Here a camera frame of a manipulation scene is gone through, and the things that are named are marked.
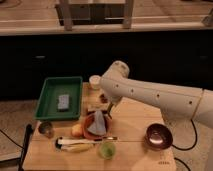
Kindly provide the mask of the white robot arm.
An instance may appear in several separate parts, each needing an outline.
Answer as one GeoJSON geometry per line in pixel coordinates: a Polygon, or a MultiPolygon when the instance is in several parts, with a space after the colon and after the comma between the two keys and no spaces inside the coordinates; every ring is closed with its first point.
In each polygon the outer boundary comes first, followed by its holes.
{"type": "Polygon", "coordinates": [[[114,61],[101,76],[100,87],[117,105],[123,97],[177,112],[213,129],[213,91],[202,88],[138,81],[128,78],[129,67],[114,61]]]}

